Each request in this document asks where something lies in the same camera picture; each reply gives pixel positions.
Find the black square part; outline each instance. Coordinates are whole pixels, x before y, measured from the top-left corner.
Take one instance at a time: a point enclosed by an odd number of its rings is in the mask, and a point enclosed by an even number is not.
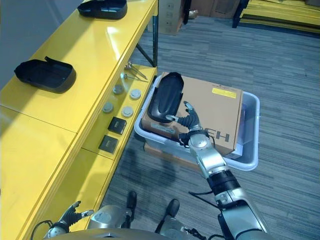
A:
[[[108,130],[116,134],[122,135],[126,125],[126,120],[114,116],[108,126]]]
[[[113,154],[118,143],[118,139],[104,135],[99,149]]]

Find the yellow label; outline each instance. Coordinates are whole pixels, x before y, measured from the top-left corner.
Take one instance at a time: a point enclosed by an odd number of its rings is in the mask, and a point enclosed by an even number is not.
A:
[[[219,88],[212,88],[212,93],[213,94],[218,94],[221,96],[226,96],[229,98],[233,98],[235,99],[237,97],[237,93],[233,92],[233,91],[227,91],[227,90],[223,90],[223,89],[219,89]]]

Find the yellow table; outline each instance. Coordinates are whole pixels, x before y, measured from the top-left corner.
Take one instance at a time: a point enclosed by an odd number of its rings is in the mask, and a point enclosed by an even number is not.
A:
[[[15,76],[0,93],[1,111],[1,239],[30,239],[36,223],[53,222],[73,202],[79,211],[97,210],[129,138],[156,67],[136,66],[148,80],[121,80],[157,0],[128,1],[120,20],[85,18],[74,11],[31,59],[45,56],[72,64],[74,85],[55,94],[22,83]],[[115,96],[115,83],[124,93]],[[129,97],[132,89],[141,98]],[[114,109],[101,111],[109,100]],[[108,132],[113,116],[131,106],[122,135]],[[99,150],[104,135],[118,139],[113,154]],[[81,220],[71,230],[86,227]],[[45,229],[39,229],[42,237]]]

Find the white plastic bin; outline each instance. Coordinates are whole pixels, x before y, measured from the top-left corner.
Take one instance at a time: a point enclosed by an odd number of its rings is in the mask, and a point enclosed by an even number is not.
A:
[[[141,112],[134,123],[134,130],[137,134],[145,138],[146,143],[150,147],[159,149],[173,156],[180,157],[189,162],[196,163],[196,160],[191,156],[190,150],[188,148],[181,146],[176,141],[172,141],[153,132],[145,131],[141,127],[141,119],[143,117],[143,114],[148,107],[152,95],[154,94],[155,87],[158,85],[160,80],[161,76],[158,76],[154,81],[152,89],[146,97]],[[246,105],[244,118],[245,133],[242,156],[237,158],[236,160],[224,157],[224,160],[230,167],[243,171],[251,171],[258,166],[260,101],[257,96],[249,92],[243,92],[242,103]]]

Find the metal tool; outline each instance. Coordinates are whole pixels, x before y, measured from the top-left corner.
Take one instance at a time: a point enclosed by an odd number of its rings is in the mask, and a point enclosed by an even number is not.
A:
[[[133,80],[140,80],[140,81],[141,81],[140,78],[138,78],[138,77],[133,77],[133,76],[128,76],[128,74],[126,74],[126,73],[124,73],[124,72],[122,72],[122,73],[120,74],[120,78],[121,78],[121,80],[133,79]]]
[[[126,70],[132,70],[134,71],[136,74],[139,74],[141,77],[143,77],[144,79],[148,80],[148,78],[142,73],[140,72],[136,67],[134,67],[132,65],[131,61],[128,61],[128,63],[125,65],[124,69]]]

